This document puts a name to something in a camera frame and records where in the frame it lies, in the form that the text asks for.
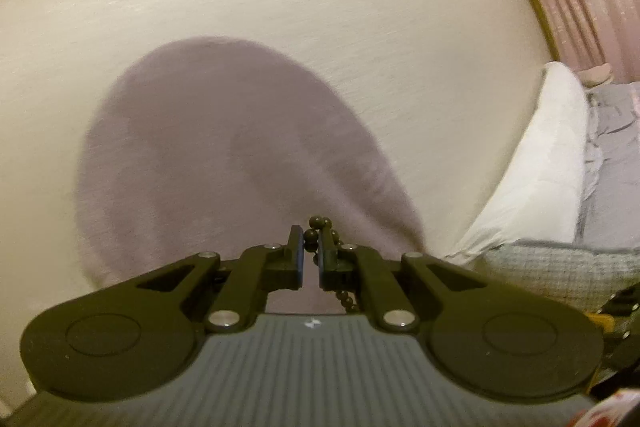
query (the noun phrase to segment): gray ribbed panel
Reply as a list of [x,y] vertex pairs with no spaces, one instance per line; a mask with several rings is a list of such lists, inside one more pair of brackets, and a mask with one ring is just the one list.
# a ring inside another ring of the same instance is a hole
[[444,378],[411,337],[361,315],[262,315],[215,335],[180,377],[116,403],[40,393],[8,421],[33,427],[564,427],[591,406],[496,403]]

